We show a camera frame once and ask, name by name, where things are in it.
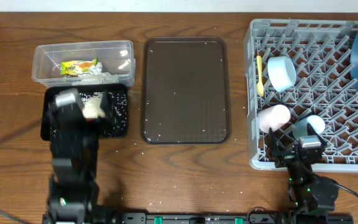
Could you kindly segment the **light blue cup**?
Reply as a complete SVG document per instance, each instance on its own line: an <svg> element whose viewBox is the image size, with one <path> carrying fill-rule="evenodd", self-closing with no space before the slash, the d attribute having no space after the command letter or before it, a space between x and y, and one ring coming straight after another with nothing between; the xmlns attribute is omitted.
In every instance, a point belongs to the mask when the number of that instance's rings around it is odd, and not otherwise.
<svg viewBox="0 0 358 224"><path fill-rule="evenodd" d="M305 117L297 121L295 123L295 127L293 128L292 133L296 140L308 135L307 124L310 124L317 134L321 134L326 127L324 120L317 115Z"/></svg>

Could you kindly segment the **white napkin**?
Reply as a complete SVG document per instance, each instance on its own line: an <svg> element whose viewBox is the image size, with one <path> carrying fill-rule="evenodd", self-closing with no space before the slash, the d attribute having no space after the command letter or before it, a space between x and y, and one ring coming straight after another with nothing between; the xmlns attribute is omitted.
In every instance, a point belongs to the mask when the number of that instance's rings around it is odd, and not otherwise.
<svg viewBox="0 0 358 224"><path fill-rule="evenodd" d="M118 82L117 75L111 75L109 72L103 72L103 66L101 62L97 62L96 65L92 65L85 73L78 74L79 81L72 83L76 85L100 85L111 84Z"/></svg>

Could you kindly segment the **pink cup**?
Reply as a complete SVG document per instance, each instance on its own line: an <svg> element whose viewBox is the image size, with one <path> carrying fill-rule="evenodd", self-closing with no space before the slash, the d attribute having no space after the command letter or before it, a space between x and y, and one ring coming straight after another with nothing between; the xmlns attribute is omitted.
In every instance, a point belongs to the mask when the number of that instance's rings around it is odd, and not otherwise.
<svg viewBox="0 0 358 224"><path fill-rule="evenodd" d="M287 124L291 118L291 113L285 105L275 105L260 111L257 117L259 129L268 133L269 129L276 131Z"/></svg>

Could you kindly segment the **green yellow snack wrapper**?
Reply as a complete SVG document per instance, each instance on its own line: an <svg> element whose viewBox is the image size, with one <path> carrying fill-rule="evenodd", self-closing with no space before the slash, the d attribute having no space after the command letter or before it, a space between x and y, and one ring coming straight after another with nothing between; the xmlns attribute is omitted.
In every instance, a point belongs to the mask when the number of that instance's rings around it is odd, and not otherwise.
<svg viewBox="0 0 358 224"><path fill-rule="evenodd" d="M69 76L77 76L82 73L86 73L92 66L97 64L97 59L93 60L71 60L62 62L60 64L60 74L61 75L69 75Z"/></svg>

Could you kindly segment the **yellow plastic spoon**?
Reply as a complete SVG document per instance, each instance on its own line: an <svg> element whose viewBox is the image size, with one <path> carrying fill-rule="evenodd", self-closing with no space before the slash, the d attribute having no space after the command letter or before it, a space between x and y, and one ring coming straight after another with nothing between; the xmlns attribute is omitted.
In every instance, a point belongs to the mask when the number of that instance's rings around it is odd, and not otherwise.
<svg viewBox="0 0 358 224"><path fill-rule="evenodd" d="M260 55L256 56L257 61L257 72L258 72L258 82L257 82L257 94L261 97L264 96L264 84L262 81L262 57Z"/></svg>

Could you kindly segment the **light blue rice bowl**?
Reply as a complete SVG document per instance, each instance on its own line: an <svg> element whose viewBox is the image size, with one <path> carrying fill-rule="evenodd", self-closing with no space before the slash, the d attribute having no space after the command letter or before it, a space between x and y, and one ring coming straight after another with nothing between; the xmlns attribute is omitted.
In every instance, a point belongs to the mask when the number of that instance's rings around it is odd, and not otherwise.
<svg viewBox="0 0 358 224"><path fill-rule="evenodd" d="M277 92L281 93L295 85L296 70L289 57L269 58L267 69L268 78Z"/></svg>

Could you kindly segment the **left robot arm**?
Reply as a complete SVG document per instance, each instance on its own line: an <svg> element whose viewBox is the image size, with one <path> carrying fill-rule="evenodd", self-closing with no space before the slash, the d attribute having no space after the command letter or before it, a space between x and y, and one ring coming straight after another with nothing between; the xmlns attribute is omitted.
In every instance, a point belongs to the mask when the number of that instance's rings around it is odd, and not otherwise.
<svg viewBox="0 0 358 224"><path fill-rule="evenodd" d="M78 90L60 92L50 104L47 116L58 134L50 140L53 175L50 178L47 212L43 223L116 223L114 212L97 204L95 181L99 132L116 124L117 114L107 92L100 107L103 118L88 121Z"/></svg>

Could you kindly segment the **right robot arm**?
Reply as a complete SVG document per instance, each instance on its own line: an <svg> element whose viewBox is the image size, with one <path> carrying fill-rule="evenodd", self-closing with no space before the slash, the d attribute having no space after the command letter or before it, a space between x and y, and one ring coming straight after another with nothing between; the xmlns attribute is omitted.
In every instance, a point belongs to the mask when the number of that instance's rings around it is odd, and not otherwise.
<svg viewBox="0 0 358 224"><path fill-rule="evenodd" d="M276 168L288 170L288 196L296 209L282 216L281 223L327 223L328 212L335 209L339 191L327 177L313 172L312 165L322 159L327 142L307 124L307 134L290 150L278 147L272 129L268 130L267 158Z"/></svg>

